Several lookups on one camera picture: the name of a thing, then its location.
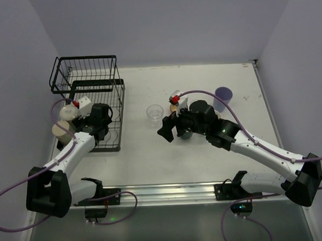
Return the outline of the orange ceramic mug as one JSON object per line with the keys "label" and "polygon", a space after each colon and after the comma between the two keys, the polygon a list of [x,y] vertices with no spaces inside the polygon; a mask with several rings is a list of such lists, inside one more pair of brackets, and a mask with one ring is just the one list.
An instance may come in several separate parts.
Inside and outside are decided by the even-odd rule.
{"label": "orange ceramic mug", "polygon": [[177,106],[170,104],[169,106],[171,112],[176,112],[177,111]]}

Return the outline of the dark teal ceramic mug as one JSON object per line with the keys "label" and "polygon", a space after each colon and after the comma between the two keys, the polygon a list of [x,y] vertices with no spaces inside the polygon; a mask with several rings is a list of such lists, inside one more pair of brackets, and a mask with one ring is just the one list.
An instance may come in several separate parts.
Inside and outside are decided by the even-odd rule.
{"label": "dark teal ceramic mug", "polygon": [[185,132],[183,135],[180,135],[179,138],[182,140],[189,140],[192,137],[192,132]]}

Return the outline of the clear faceted glass front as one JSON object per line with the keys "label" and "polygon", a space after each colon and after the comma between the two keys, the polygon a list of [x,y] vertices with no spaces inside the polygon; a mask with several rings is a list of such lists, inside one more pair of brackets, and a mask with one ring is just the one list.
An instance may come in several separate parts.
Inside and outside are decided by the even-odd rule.
{"label": "clear faceted glass front", "polygon": [[146,115],[151,125],[157,127],[162,124],[164,109],[160,105],[154,104],[147,108]]}

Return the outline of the cream mug with flower print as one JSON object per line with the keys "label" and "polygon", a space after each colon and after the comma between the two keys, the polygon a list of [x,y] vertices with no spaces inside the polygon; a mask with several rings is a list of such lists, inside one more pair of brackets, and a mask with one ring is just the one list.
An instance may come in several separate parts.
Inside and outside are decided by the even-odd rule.
{"label": "cream mug with flower print", "polygon": [[65,105],[61,108],[59,116],[62,121],[71,122],[78,118],[80,111],[72,104]]}

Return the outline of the cream mug with dragon print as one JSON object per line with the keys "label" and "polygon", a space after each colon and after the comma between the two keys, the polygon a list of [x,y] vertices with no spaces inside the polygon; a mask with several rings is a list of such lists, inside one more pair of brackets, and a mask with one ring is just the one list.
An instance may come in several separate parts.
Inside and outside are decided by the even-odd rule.
{"label": "cream mug with dragon print", "polygon": [[73,138],[75,133],[74,127],[70,122],[64,120],[60,120],[57,123],[58,125],[54,124],[52,127],[52,134],[63,146],[66,146]]}

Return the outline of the lavender plastic tumbler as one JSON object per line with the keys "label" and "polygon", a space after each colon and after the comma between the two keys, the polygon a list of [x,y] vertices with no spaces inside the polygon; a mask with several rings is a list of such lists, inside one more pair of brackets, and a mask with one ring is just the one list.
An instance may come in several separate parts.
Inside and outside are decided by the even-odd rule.
{"label": "lavender plastic tumbler", "polygon": [[[233,93],[228,87],[219,87],[215,90],[215,95],[219,97],[224,103],[227,105],[233,98]],[[226,106],[219,101],[218,99],[214,99],[213,101],[213,107],[218,112],[223,112],[226,108]]]}

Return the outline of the light blue plastic mug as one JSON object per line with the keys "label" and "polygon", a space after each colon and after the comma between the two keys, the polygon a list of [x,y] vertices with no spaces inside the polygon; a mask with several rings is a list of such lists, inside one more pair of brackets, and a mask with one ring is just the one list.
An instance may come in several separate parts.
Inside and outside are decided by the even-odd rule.
{"label": "light blue plastic mug", "polygon": [[217,115],[217,117],[218,117],[219,119],[221,119],[221,118],[222,118],[221,113],[220,113],[219,111],[215,110],[215,114]]}

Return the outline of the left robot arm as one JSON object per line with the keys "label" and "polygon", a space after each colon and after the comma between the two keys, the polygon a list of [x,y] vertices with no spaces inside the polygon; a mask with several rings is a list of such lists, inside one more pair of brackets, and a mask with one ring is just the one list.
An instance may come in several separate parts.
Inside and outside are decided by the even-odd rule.
{"label": "left robot arm", "polygon": [[44,167],[34,166],[29,171],[26,209],[62,218],[71,206],[103,197],[100,180],[82,178],[75,184],[68,180],[85,155],[105,139],[112,117],[113,110],[108,104],[95,103],[58,156]]}

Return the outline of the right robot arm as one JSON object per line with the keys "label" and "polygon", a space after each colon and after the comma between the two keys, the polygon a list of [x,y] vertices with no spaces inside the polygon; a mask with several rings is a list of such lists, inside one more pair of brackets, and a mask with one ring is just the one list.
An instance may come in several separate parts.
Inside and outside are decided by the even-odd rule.
{"label": "right robot arm", "polygon": [[188,108],[180,108],[162,120],[158,135],[168,142],[174,139],[172,129],[180,138],[186,133],[205,136],[216,148],[247,156],[272,169],[272,172],[249,173],[239,171],[230,183],[216,185],[218,199],[243,199],[264,193],[285,195],[293,203],[311,206],[322,181],[318,156],[303,157],[256,139],[244,133],[238,124],[221,119],[205,100],[195,101]]}

